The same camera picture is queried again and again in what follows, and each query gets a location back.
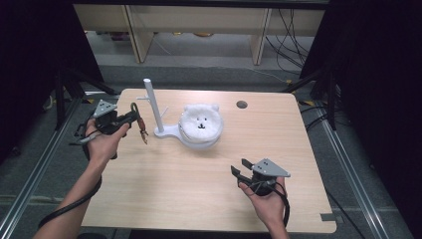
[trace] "wooden table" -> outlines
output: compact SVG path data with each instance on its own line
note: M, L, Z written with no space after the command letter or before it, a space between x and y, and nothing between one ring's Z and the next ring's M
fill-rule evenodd
M230 166L250 176L241 158L269 158L286 179L290 232L332 233L333 221L316 160L296 99L290 94L155 90L164 124L176 124L187 104L218 104L224 119L220 139L208 149L191 149L177 138L158 138L144 89L124 90L118 114L136 102L149 132L145 145L134 124L118 147L93 197L83 226L199 231L267 231L250 200L237 187ZM238 101L248 104L239 109Z

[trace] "white vertical rod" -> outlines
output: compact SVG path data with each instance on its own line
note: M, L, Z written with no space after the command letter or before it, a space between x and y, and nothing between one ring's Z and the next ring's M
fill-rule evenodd
M155 99L154 89L150 79L143 79L145 83L146 92L148 93L149 103L152 106L152 111L154 112L155 121L157 123L158 131L164 132L164 127L162 126L161 115L159 114L157 100Z

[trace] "human hand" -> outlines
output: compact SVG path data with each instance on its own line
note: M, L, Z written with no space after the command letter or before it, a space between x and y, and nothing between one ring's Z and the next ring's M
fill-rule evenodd
M90 162L105 165L117 152L118 143L120 139L125 136L129 129L129 124L125 123L115 133L107 135L101 134L95 126L95 120L90 119L87 123L86 135L90 133L97 133L95 139L88 143L88 150L90 152Z
M285 179L283 177L278 177L277 182L286 188ZM255 212L270 232L277 230L278 228L286 230L283 222L285 204L276 192L271 192L265 196L259 196L243 182L239 183L239 187L249 197L252 205L254 205ZM285 193L282 186L279 184L276 184L276 189L283 194Z

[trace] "white stand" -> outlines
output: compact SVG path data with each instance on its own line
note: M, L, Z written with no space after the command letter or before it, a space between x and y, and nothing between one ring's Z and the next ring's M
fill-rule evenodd
M162 120L161 120L161 115L158 110L158 105L155 98L154 89L152 87L151 80L144 79L143 82L145 83L146 92L148 94L147 99L149 100L149 103L151 104L155 121L157 123L157 127L154 130L154 133L157 137L159 138L176 137L186 146L191 147L191 148L196 148L196 149L205 149L214 145L214 143L217 142L218 137L212 141L206 141L206 142L200 142L200 143L190 142L186 140L186 138L180 133L179 124L163 125Z

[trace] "human arm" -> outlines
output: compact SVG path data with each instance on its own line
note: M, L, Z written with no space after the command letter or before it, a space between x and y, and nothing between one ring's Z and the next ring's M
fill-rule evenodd
M88 143L90 162L57 209L81 199L93 190L106 169L109 159L115 155L118 143L126 134L128 128L129 125L126 123L114 134L99 134ZM95 130L94 120L90 119L87 123L86 135ZM77 238L89 203L88 200L71 211L47 222L38 230L34 238Z
M285 179L283 177L278 177L277 182L286 188ZM239 183L239 187L251 200L255 212L268 228L271 237L273 239L290 238L283 222L285 204L283 203L282 198L276 192L271 192L266 196L258 196L243 182ZM276 189L284 193L282 186L279 184L276 184Z

